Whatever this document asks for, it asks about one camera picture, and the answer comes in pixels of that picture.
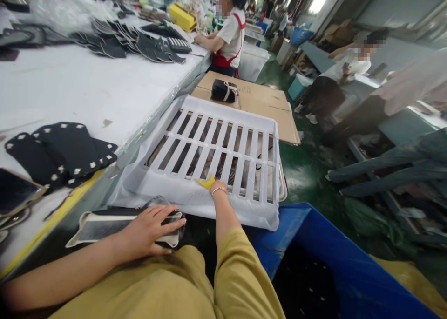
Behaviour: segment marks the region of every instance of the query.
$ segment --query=pink shirt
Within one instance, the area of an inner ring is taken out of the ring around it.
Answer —
[[[386,100],[385,113],[394,115],[427,95],[447,102],[447,48],[438,50],[398,70],[371,95]]]

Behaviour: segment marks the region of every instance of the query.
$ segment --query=yellow shirt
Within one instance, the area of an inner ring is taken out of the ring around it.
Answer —
[[[240,228],[217,249],[214,290],[192,246],[111,272],[50,318],[285,318],[267,273]]]

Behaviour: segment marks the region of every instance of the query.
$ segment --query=yellow tag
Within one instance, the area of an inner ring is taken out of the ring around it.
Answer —
[[[200,179],[196,179],[200,185],[206,188],[208,191],[211,189],[211,185],[216,181],[214,179],[213,174],[211,173],[211,177],[207,181],[202,181]]]

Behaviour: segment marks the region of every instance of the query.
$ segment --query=yellow edge strip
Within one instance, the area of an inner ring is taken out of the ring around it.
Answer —
[[[0,272],[0,278],[4,278],[9,274],[16,266],[19,265],[33,250],[34,248],[53,230],[55,226],[71,211],[76,203],[82,198],[82,196],[92,187],[99,176],[105,169],[95,172],[93,177],[85,183],[74,189],[67,197],[65,202],[54,212],[51,219],[41,228],[41,230],[34,236],[34,238],[28,242],[28,244],[20,251],[20,253],[6,266],[5,269]]]

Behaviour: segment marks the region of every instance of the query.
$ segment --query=yellow box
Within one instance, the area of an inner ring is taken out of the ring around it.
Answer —
[[[197,16],[193,12],[187,12],[182,5],[172,4],[169,6],[169,16],[172,21],[180,26],[185,32],[192,32],[197,25]]]

